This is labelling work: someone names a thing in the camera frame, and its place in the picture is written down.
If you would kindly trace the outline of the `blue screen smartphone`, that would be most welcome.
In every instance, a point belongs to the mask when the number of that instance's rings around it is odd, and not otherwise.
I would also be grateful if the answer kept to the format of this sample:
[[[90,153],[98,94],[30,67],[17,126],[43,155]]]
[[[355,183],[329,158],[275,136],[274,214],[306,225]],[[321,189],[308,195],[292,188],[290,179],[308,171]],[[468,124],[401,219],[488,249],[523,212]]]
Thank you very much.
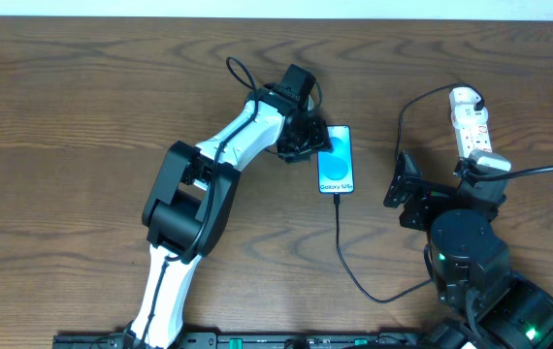
[[[321,194],[350,194],[355,190],[350,128],[328,127],[330,150],[317,153],[318,190]]]

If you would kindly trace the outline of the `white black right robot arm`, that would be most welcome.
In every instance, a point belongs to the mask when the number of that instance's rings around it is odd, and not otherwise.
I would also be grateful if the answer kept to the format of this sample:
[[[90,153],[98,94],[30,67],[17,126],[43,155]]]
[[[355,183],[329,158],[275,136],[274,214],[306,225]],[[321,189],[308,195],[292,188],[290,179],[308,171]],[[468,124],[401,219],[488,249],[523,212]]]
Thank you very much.
[[[400,224],[427,237],[424,261],[439,302],[456,313],[407,340],[414,348],[553,348],[553,297],[516,271],[492,221],[517,176],[503,156],[474,150],[457,187],[424,179],[402,151],[384,199]]]

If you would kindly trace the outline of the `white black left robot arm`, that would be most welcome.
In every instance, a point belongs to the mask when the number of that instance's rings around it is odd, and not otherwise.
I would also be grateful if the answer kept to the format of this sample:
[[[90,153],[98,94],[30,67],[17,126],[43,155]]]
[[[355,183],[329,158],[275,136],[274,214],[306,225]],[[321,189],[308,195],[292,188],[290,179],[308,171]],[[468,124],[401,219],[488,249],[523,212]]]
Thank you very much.
[[[249,93],[242,112],[219,133],[167,151],[147,198],[150,267],[140,311],[123,334],[126,348],[167,348],[179,337],[190,284],[223,234],[242,171],[267,148],[287,164],[330,149],[316,77],[292,64],[281,81]]]

